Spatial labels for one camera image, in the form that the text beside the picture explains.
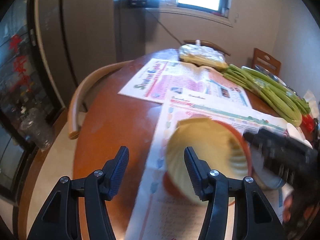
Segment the wooden floor trim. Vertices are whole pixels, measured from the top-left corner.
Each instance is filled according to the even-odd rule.
[[[68,109],[65,108],[53,125],[55,138],[57,138],[63,126],[67,123],[67,117],[68,117]],[[19,240],[27,239],[27,219],[28,219],[30,201],[31,201],[34,187],[36,185],[38,175],[40,173],[44,160],[48,155],[49,150],[50,149],[44,152],[39,150],[30,166],[30,169],[22,190],[20,203],[19,203],[19,213],[18,213]]]

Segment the chair backrest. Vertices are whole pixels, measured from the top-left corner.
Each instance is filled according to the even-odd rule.
[[[255,69],[255,65],[259,65],[271,72],[273,75],[279,76],[281,62],[257,48],[254,48],[251,68]]]
[[[88,75],[77,87],[75,93],[72,96],[68,111],[68,133],[71,140],[76,139],[79,136],[80,126],[78,124],[78,113],[90,88],[102,77],[124,67],[129,62],[131,61],[119,62],[99,68]]]
[[[184,42],[184,44],[196,44],[196,40],[184,40],[183,42]],[[201,46],[206,46],[206,47],[212,48],[216,51],[222,52],[224,56],[225,55],[231,56],[231,54],[229,52],[227,52],[225,49],[221,48],[217,44],[214,44],[210,41],[200,41],[200,43],[201,43]]]

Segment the wooden table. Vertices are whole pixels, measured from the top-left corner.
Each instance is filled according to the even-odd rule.
[[[118,95],[118,92],[152,58],[179,59],[177,50],[162,50],[140,57],[108,77],[87,113],[77,142],[74,179],[101,169],[107,160],[114,158],[120,146],[129,148],[130,160],[119,193],[111,202],[107,202],[108,214],[118,240],[124,239],[161,111],[158,103]],[[247,95],[254,109],[278,116],[256,95],[248,91]],[[88,240],[83,198],[79,206],[82,239]]]

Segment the green vegetable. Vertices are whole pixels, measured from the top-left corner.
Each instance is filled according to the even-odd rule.
[[[301,114],[308,114],[308,103],[272,78],[253,69],[238,68],[230,64],[223,76],[255,93],[266,101],[282,118],[294,126],[302,122]]]

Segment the metal screw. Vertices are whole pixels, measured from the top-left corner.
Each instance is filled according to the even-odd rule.
[[[69,180],[69,178],[67,176],[64,176],[60,179],[61,183],[66,183]]]
[[[210,175],[211,175],[211,176],[214,176],[214,177],[215,177],[215,176],[218,176],[218,175],[219,175],[219,171],[211,170],[211,171],[210,171]]]
[[[245,181],[248,182],[248,183],[252,183],[253,182],[253,178],[245,177]]]
[[[94,172],[94,175],[96,176],[96,177],[99,177],[99,176],[101,176],[103,174],[103,171],[102,170],[96,170],[95,172]]]

